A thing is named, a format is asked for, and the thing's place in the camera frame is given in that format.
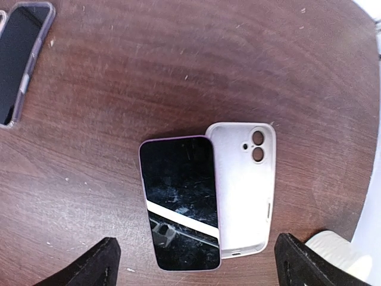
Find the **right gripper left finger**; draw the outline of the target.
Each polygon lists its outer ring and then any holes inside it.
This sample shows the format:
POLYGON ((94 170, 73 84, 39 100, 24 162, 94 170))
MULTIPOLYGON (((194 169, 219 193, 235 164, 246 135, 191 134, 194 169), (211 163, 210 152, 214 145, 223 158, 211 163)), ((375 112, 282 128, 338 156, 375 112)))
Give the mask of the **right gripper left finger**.
POLYGON ((66 268, 37 285, 116 285, 120 257, 117 239, 105 237, 66 268))

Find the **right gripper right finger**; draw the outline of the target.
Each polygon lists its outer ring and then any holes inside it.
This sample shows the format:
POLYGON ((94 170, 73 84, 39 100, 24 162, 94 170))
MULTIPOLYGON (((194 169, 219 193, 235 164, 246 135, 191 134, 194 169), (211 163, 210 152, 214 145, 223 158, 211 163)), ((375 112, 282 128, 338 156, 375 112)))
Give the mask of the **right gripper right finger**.
POLYGON ((279 234, 274 254, 280 285, 367 285, 333 266, 290 233, 279 234))

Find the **white phone case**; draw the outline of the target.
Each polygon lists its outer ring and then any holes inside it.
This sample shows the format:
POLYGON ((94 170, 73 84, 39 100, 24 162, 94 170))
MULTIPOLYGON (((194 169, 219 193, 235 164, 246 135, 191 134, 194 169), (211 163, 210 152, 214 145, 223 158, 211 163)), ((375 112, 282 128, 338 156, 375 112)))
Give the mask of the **white phone case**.
POLYGON ((276 177, 276 133, 268 123, 218 122, 205 133, 216 167, 222 259, 268 244, 276 177))

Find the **purple phone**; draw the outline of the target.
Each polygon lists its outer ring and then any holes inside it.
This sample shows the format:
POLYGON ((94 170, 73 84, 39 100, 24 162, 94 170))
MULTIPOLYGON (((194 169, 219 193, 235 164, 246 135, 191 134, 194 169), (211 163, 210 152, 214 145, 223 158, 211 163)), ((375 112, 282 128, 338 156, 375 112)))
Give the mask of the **purple phone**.
POLYGON ((214 150, 203 135, 152 139, 139 165, 157 264, 211 271, 221 264, 214 150))

